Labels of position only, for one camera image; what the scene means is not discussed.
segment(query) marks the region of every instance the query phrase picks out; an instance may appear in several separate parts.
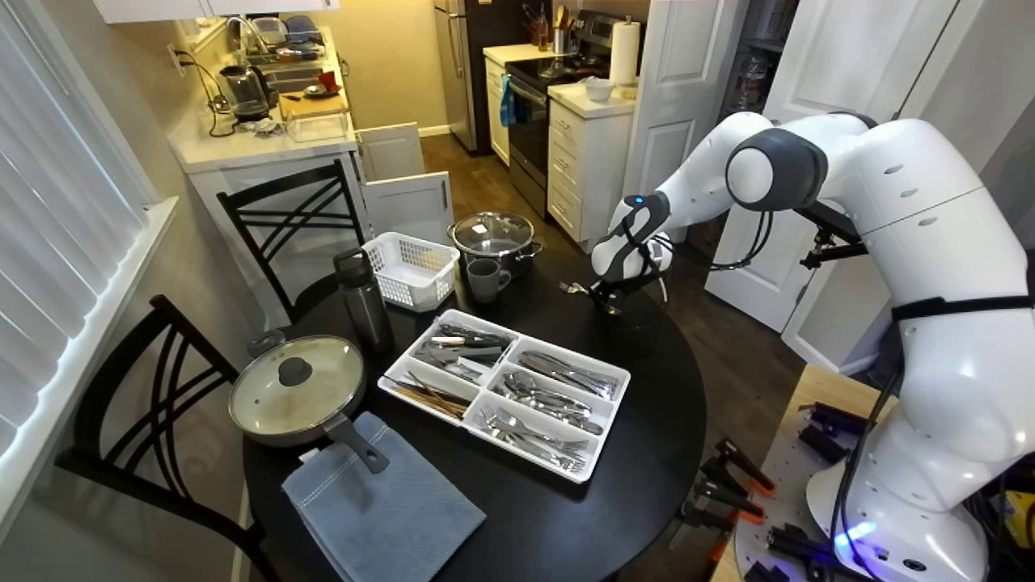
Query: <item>black round table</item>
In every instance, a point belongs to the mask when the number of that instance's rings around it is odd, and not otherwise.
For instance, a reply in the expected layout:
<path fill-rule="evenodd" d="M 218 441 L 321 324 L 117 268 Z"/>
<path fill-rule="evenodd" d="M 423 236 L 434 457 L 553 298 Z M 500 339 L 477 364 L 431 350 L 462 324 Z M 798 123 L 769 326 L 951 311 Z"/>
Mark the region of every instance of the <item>black round table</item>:
<path fill-rule="evenodd" d="M 396 428 L 487 510 L 487 524 L 454 553 L 440 578 L 608 578 L 663 534 L 697 479 L 707 394 L 685 339 L 646 293 L 626 298 L 622 318 L 602 312 L 590 298 L 564 293 L 560 281 L 578 273 L 586 281 L 586 258 L 546 249 L 494 307 L 472 307 L 462 283 L 447 307 L 630 373 L 612 436 L 586 486 L 564 481 L 382 394 L 375 377 L 396 354 L 369 362 L 365 411 Z M 406 351 L 434 318 L 392 311 L 396 351 Z M 349 335 L 344 298 L 324 300 L 299 331 Z M 299 448 L 246 443 L 254 515 L 270 529 L 272 553 L 288 570 L 286 578 L 338 578 L 281 490 L 296 464 Z"/>

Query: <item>oven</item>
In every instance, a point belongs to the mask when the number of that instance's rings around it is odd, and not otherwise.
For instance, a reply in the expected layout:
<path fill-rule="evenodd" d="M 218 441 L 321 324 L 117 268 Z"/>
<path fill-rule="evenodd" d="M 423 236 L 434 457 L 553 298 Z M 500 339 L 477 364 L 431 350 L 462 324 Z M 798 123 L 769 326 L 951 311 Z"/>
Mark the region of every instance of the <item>oven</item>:
<path fill-rule="evenodd" d="M 511 131 L 511 179 L 518 194 L 546 217 L 546 143 L 549 143 L 549 98 L 546 88 L 511 70 L 514 123 Z"/>
<path fill-rule="evenodd" d="M 511 179 L 518 194 L 546 217 L 546 166 L 549 166 L 549 85 L 573 85 L 590 74 L 605 76 L 608 61 L 590 58 L 533 58 L 507 61 L 514 123 L 511 131 Z"/>

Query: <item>window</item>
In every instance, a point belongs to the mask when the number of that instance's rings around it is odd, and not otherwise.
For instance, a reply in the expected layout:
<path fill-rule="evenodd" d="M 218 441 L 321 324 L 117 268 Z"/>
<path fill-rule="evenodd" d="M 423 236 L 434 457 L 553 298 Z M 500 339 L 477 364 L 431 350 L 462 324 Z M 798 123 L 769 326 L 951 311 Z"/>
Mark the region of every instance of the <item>window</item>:
<path fill-rule="evenodd" d="M 33 2 L 0 0 L 0 518 L 74 402 L 159 217 L 38 21 Z"/>

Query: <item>cloth napkin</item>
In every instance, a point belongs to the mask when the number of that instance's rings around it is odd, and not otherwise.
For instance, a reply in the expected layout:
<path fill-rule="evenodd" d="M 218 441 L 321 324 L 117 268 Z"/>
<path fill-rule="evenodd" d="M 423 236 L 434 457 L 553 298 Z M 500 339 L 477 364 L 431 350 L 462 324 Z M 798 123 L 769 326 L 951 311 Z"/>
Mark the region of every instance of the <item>cloth napkin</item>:
<path fill-rule="evenodd" d="M 335 443 L 281 487 L 341 578 L 423 582 L 487 515 L 382 416 L 358 415 L 355 430 L 387 457 L 386 473 Z"/>
<path fill-rule="evenodd" d="M 514 88 L 511 88 L 511 74 L 501 76 L 501 93 L 500 93 L 500 123 L 501 125 L 514 125 L 518 123 L 518 111 L 514 111 Z"/>

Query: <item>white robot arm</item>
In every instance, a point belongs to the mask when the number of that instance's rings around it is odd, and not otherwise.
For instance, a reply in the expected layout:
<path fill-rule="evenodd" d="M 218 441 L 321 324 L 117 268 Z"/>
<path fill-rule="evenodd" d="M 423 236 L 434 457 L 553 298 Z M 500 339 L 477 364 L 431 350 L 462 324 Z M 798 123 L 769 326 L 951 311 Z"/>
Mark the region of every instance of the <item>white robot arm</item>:
<path fill-rule="evenodd" d="M 593 252 L 598 281 L 663 271 L 674 249 L 652 247 L 661 230 L 730 205 L 846 209 L 892 293 L 905 377 L 847 490 L 846 462 L 808 481 L 812 518 L 837 540 L 837 559 L 864 576 L 985 578 L 988 540 L 961 501 L 1035 448 L 1028 262 L 989 192 L 921 118 L 870 129 L 859 117 L 812 117 L 773 129 L 730 117 L 698 150 L 710 152 L 691 152 L 646 194 L 666 205 L 616 209 L 612 236 Z"/>

